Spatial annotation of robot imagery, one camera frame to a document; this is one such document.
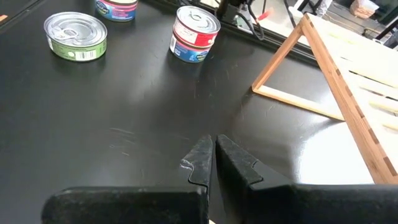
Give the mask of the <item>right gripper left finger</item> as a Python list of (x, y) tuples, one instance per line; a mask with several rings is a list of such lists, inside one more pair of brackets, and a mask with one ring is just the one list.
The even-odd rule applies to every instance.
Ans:
[(210, 224), (212, 158), (207, 135), (181, 159), (170, 186), (61, 190), (45, 201), (41, 224)]

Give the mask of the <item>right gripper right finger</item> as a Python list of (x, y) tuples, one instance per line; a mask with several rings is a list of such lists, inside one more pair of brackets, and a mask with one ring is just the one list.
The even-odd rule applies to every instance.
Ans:
[(225, 135), (216, 159), (239, 224), (398, 224), (398, 185), (298, 184)]

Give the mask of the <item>red label tin can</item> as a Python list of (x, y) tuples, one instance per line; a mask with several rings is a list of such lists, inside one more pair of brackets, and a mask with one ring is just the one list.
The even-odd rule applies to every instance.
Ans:
[(198, 48), (211, 47), (221, 29), (219, 20), (210, 12), (196, 6), (177, 9), (173, 26), (180, 40)]

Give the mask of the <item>wooden slatted shelf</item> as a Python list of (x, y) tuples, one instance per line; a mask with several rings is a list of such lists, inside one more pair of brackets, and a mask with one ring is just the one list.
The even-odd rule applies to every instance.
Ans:
[[(306, 38), (338, 110), (265, 86), (301, 37)], [(373, 181), (398, 184), (398, 50), (304, 14), (251, 89), (259, 95), (344, 121)]]

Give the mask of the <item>green label tin can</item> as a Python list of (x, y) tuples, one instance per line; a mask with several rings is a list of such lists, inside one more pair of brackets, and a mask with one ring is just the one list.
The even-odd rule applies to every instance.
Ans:
[(80, 12), (59, 12), (44, 22), (50, 49), (73, 62), (89, 62), (102, 57), (107, 49), (106, 26), (97, 18)]

